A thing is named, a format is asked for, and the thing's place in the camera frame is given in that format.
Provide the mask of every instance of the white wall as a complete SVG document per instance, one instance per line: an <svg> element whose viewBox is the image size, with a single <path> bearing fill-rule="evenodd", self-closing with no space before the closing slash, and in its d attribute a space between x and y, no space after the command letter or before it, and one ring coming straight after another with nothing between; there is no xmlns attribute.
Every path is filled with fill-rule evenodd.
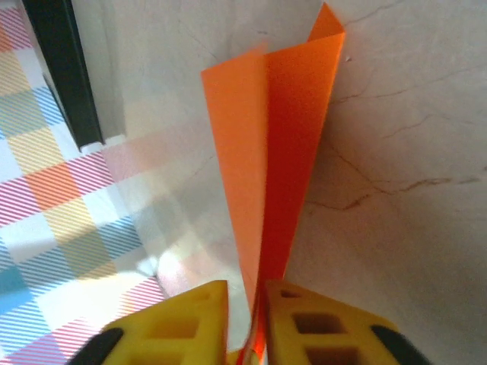
<svg viewBox="0 0 487 365"><path fill-rule="evenodd" d="M199 72L305 40L320 1L73 2L103 132L124 133L107 161L159 277L172 294L230 278L236 346L248 314ZM329 4L348 35L288 278L388 317L434 363L482 363L485 2Z"/></svg>

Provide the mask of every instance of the orange paper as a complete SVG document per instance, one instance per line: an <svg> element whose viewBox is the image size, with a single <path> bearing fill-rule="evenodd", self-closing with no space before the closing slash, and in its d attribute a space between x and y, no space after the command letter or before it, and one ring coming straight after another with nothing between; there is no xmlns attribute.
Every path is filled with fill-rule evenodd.
<svg viewBox="0 0 487 365"><path fill-rule="evenodd" d="M255 310L262 283L284 277L344 38L323 5L306 43L269 54L260 47L202 72L254 312L262 313ZM263 336L260 326L258 352Z"/></svg>

